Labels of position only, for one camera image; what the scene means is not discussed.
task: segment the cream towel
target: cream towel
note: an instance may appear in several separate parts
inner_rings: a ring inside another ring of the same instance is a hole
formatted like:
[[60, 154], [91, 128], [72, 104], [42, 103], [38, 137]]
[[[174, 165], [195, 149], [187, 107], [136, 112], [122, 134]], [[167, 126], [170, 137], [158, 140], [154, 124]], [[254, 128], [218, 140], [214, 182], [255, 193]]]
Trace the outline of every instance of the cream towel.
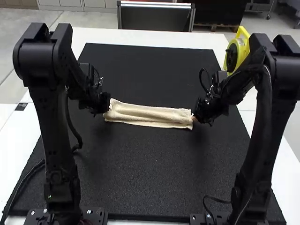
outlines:
[[103, 114], [105, 121], [120, 122], [157, 128], [193, 129], [192, 111], [123, 103], [111, 98], [109, 111]]

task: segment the yellow cable reel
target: yellow cable reel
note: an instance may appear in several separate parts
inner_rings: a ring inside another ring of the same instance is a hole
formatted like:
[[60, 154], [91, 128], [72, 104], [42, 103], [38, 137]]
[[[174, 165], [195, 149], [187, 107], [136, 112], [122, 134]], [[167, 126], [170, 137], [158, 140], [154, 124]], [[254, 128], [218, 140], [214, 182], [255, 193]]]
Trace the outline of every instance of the yellow cable reel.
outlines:
[[250, 52], [249, 37], [250, 34], [246, 31], [246, 29], [243, 26], [240, 26], [235, 39], [229, 42], [224, 61], [224, 70], [227, 71], [228, 76], [233, 74], [248, 56]]

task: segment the black mat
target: black mat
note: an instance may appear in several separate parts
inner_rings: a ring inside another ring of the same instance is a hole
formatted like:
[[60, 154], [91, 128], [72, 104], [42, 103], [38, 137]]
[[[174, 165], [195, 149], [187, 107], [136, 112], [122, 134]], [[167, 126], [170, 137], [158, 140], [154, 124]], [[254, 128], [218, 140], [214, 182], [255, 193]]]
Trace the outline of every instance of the black mat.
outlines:
[[[192, 108], [197, 96], [204, 95], [199, 69], [219, 70], [211, 50], [87, 44], [79, 61], [98, 69], [113, 98], [165, 107]], [[105, 123], [101, 116], [78, 110], [74, 101], [69, 108], [84, 143], [75, 157], [82, 205], [104, 207], [110, 218], [130, 214], [135, 219], [144, 215], [172, 220], [203, 212], [205, 194], [230, 199], [249, 143], [236, 107], [213, 127], [194, 124], [193, 131]], [[22, 176], [42, 157], [39, 140]], [[43, 208], [43, 182], [40, 172], [11, 213], [25, 215], [31, 208]], [[231, 210], [217, 203], [209, 207]], [[274, 196], [268, 220], [285, 224]]]

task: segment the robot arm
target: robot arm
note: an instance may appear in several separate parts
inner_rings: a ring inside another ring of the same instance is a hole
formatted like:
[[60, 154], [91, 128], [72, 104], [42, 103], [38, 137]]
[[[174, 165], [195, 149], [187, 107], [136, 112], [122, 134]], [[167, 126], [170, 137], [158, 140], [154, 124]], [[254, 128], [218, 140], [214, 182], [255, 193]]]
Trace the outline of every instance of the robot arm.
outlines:
[[44, 23], [32, 23], [16, 44], [13, 63], [29, 88], [37, 110], [46, 163], [44, 197], [49, 214], [60, 225], [81, 218], [80, 181], [70, 147], [66, 95], [92, 114], [109, 110], [110, 94], [102, 92], [103, 78], [92, 65], [77, 63], [71, 49], [72, 27], [59, 24], [49, 32]]
[[232, 212], [223, 221], [231, 225], [267, 224], [273, 166], [287, 121], [300, 100], [300, 48], [296, 42], [288, 35], [278, 35], [272, 43], [265, 34], [252, 34], [249, 46], [249, 55], [232, 75], [219, 82], [218, 76], [226, 71], [215, 73], [209, 89], [202, 83], [206, 97], [198, 99], [193, 111], [200, 123], [212, 125], [253, 86], [257, 89], [247, 155], [232, 188]]

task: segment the floor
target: floor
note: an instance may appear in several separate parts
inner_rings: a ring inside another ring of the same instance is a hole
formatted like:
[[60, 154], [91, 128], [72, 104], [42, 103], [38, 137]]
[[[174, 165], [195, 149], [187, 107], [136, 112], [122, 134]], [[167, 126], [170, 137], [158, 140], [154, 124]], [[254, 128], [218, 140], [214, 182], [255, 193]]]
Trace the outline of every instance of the floor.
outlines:
[[[289, 34], [300, 45], [300, 31], [293, 29], [294, 21], [285, 15], [273, 13], [270, 20], [265, 20], [264, 14], [246, 14], [242, 20], [249, 33], [266, 33], [270, 39], [277, 34]], [[74, 27], [110, 28], [117, 29], [116, 14], [62, 12], [25, 9], [0, 8], [0, 104], [6, 106], [9, 113], [22, 99], [27, 91], [14, 71], [12, 51], [20, 36], [31, 22], [44, 22], [54, 30], [58, 23], [71, 23]], [[194, 32], [209, 32], [208, 28], [195, 28]], [[235, 34], [228, 29], [218, 29], [224, 33], [228, 41]], [[300, 160], [300, 140], [297, 136], [300, 127], [300, 104], [296, 106], [285, 130], [285, 137]]]

